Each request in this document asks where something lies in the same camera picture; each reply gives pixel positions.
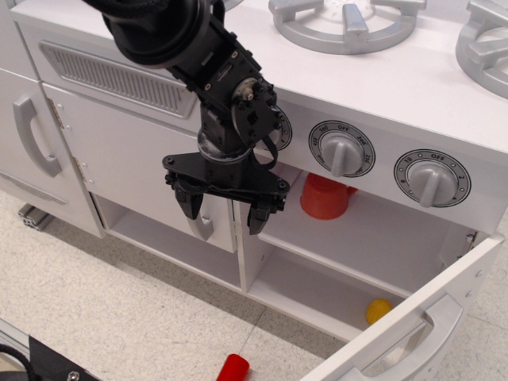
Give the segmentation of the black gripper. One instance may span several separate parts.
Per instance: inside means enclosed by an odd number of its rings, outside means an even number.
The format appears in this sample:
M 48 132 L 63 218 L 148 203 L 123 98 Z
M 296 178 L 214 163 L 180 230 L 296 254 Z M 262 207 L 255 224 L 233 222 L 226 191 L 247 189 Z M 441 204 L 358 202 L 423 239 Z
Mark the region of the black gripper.
M 248 212 L 250 235 L 263 230 L 272 211 L 284 209 L 290 190 L 286 180 L 257 167 L 250 159 L 220 164 L 195 152 L 165 156 L 162 164 L 167 170 L 166 184 L 175 192 L 188 218 L 198 217 L 204 194 L 245 202 L 251 204 Z

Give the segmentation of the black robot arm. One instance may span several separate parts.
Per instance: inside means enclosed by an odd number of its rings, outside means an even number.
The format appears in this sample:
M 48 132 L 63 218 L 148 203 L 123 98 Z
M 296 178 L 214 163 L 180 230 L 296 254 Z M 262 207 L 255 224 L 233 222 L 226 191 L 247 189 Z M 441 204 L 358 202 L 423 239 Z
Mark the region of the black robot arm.
M 283 210 L 289 184 L 254 148 L 277 148 L 282 127 L 273 86 L 224 26 L 221 1 L 94 1 L 119 51 L 135 64 L 162 68 L 200 101 L 196 153 L 164 157 L 166 182 L 186 217 L 197 220 L 205 194 L 249 204 L 248 228 L 260 233 Z

